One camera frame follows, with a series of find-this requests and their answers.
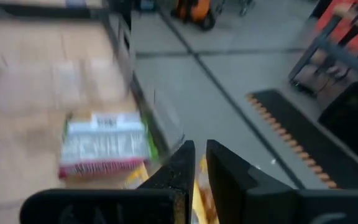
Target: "black pallet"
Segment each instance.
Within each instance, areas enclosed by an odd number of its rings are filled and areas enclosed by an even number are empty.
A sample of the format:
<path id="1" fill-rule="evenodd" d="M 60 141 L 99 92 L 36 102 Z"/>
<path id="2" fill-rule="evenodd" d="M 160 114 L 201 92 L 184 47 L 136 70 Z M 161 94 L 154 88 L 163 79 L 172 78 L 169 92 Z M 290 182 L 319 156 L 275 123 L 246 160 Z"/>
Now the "black pallet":
<path id="1" fill-rule="evenodd" d="M 342 189 L 358 189 L 358 163 L 275 90 L 251 94 Z"/>

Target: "orange studs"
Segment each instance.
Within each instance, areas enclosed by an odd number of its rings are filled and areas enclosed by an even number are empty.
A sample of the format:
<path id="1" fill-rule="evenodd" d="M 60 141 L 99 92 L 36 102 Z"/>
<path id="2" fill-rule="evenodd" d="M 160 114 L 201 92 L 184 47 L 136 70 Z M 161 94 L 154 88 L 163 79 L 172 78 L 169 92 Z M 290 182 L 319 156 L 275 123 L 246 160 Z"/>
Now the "orange studs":
<path id="1" fill-rule="evenodd" d="M 264 114 L 264 113 L 267 112 L 267 109 L 264 108 L 264 107 L 261 107 L 261 108 L 258 109 L 258 112 L 259 112 L 260 114 Z"/>
<path id="2" fill-rule="evenodd" d="M 329 180 L 329 181 L 325 181 L 324 182 L 326 185 L 328 185 L 328 187 L 330 189 L 335 189 L 337 187 L 337 184 L 335 182 L 333 182 L 332 180 Z"/>
<path id="3" fill-rule="evenodd" d="M 308 165 L 308 166 L 314 166 L 314 165 L 316 165 L 316 161 L 314 161 L 314 159 L 307 159 L 307 160 L 305 160 L 305 163 L 306 163 L 306 165 Z"/>
<path id="4" fill-rule="evenodd" d="M 266 119 L 266 122 L 268 124 L 274 124 L 274 123 L 276 123 L 276 119 L 275 118 L 268 118 L 268 119 Z"/>
<path id="5" fill-rule="evenodd" d="M 281 136 L 281 138 L 284 140 L 284 141 L 289 141 L 292 139 L 292 136 L 291 134 L 284 134 L 283 136 Z"/>
<path id="6" fill-rule="evenodd" d="M 283 134 L 287 133 L 287 130 L 284 129 L 284 128 L 280 128 L 280 129 L 276 130 L 276 132 L 277 132 L 279 135 L 283 135 Z"/>
<path id="7" fill-rule="evenodd" d="M 321 173 L 323 171 L 323 168 L 321 166 L 314 166 L 311 168 L 315 173 Z"/>
<path id="8" fill-rule="evenodd" d="M 310 155 L 307 152 L 301 152 L 299 153 L 299 157 L 301 157 L 301 159 L 307 159 Z"/>
<path id="9" fill-rule="evenodd" d="M 298 142 L 296 140 L 291 140 L 291 141 L 288 141 L 288 144 L 291 146 L 291 147 L 295 147 L 298 145 Z"/>
<path id="10" fill-rule="evenodd" d="M 325 173 L 318 174 L 318 178 L 320 178 L 321 180 L 329 180 L 328 174 Z"/>
<path id="11" fill-rule="evenodd" d="M 274 124 L 272 124 L 272 128 L 273 128 L 273 130 L 277 130 L 277 129 L 281 128 L 281 124 L 280 123 L 274 123 Z"/>
<path id="12" fill-rule="evenodd" d="M 259 108 L 262 107 L 262 104 L 261 104 L 261 103 L 256 103 L 256 104 L 254 104 L 253 106 L 254 106 L 254 108 L 259 109 Z"/>
<path id="13" fill-rule="evenodd" d="M 271 113 L 265 113 L 265 114 L 262 115 L 262 118 L 263 118 L 263 119 L 268 119 L 268 118 L 271 117 L 271 116 L 272 116 Z"/>
<path id="14" fill-rule="evenodd" d="M 294 150 L 294 152 L 297 152 L 297 153 L 299 153 L 299 152 L 303 152 L 303 148 L 302 148 L 302 146 L 296 146 L 296 147 L 293 147 L 293 148 L 292 148 L 292 150 Z"/>

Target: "clear plastic bin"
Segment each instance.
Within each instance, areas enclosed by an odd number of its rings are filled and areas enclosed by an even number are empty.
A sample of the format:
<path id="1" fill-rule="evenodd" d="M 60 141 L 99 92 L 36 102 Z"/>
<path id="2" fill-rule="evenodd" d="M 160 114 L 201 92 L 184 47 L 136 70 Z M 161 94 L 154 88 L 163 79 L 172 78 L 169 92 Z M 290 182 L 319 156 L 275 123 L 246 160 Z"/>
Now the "clear plastic bin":
<path id="1" fill-rule="evenodd" d="M 67 113 L 138 110 L 132 49 L 121 48 L 129 34 L 119 27 L 111 47 L 100 22 L 0 20 L 0 223 L 18 223 L 22 202 L 39 190 L 89 186 L 58 179 Z M 92 180 L 91 188 L 125 178 Z"/>

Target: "package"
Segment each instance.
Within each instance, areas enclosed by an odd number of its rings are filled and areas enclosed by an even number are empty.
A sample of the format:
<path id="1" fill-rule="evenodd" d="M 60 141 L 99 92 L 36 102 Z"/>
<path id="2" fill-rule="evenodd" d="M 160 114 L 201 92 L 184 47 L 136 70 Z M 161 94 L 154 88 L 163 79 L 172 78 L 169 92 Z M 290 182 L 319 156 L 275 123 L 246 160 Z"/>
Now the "package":
<path id="1" fill-rule="evenodd" d="M 59 176 L 110 174 L 150 158 L 138 112 L 71 114 L 65 128 Z"/>
<path id="2" fill-rule="evenodd" d="M 144 163 L 141 163 L 141 165 L 136 168 L 136 170 L 132 171 L 131 174 L 127 177 L 124 184 L 122 185 L 122 189 L 136 189 L 148 178 L 149 175 L 147 173 L 146 166 L 144 166 Z"/>
<path id="3" fill-rule="evenodd" d="M 216 213 L 216 207 L 212 195 L 211 186 L 209 186 L 208 168 L 207 168 L 205 156 L 203 156 L 202 160 L 200 161 L 200 169 L 201 172 L 199 173 L 196 181 L 200 189 L 201 199 L 203 201 L 207 223 L 218 224 L 219 219 L 218 219 L 218 214 Z"/>
<path id="4" fill-rule="evenodd" d="M 197 181 L 193 188 L 193 202 L 191 203 L 191 224 L 208 224 L 203 199 L 201 198 L 200 188 Z"/>

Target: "floor tile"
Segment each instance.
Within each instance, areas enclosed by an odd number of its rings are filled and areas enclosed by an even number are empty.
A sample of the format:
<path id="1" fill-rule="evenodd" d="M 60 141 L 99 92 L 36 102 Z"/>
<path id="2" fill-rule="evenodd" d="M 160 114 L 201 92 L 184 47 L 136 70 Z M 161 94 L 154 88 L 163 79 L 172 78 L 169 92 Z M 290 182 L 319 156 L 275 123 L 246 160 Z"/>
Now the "floor tile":
<path id="1" fill-rule="evenodd" d="M 208 56 L 202 57 L 202 60 L 302 182 L 308 188 L 320 189 L 325 188 L 324 184 L 245 99 L 245 95 L 253 91 L 278 89 L 309 119 L 316 122 L 320 114 L 318 105 L 288 84 L 287 75 L 299 57 L 300 54 L 252 54 Z"/>
<path id="2" fill-rule="evenodd" d="M 136 74 L 149 101 L 157 89 L 173 102 L 186 138 L 195 141 L 197 160 L 205 152 L 206 140 L 215 139 L 272 177 L 294 187 L 191 57 L 138 59 Z"/>
<path id="3" fill-rule="evenodd" d="M 186 52 L 156 13 L 132 13 L 132 38 L 136 52 Z"/>

